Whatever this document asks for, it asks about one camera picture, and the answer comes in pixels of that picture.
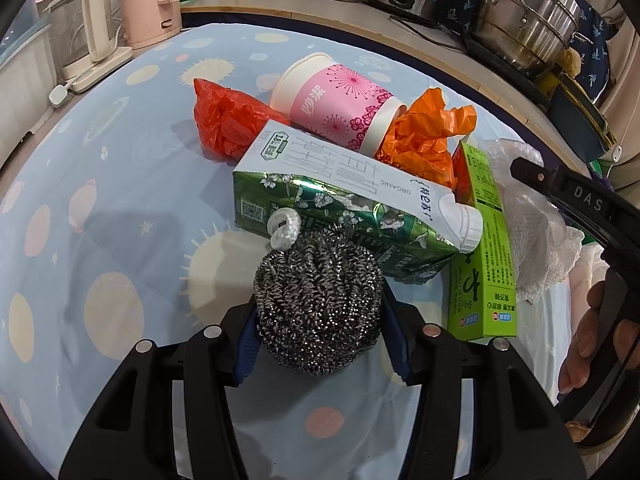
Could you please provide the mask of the person's right hand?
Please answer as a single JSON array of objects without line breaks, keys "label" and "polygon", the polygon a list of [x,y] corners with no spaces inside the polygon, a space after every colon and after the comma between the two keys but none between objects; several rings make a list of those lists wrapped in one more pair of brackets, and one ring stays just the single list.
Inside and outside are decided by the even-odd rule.
[{"label": "person's right hand", "polygon": [[[605,282],[594,284],[587,292],[588,308],[582,314],[575,328],[570,348],[559,372],[558,388],[562,394],[569,394],[572,390],[582,388],[589,379],[590,363],[596,352],[598,339],[598,321],[600,304],[605,290]],[[614,347],[618,359],[623,361],[634,340],[639,335],[639,325],[629,320],[618,324],[614,333]],[[620,439],[631,419],[631,409],[625,404],[614,404],[611,401],[609,412],[603,412],[598,424],[585,434],[579,427],[568,428],[578,448],[584,454],[594,453],[614,441]]]}]

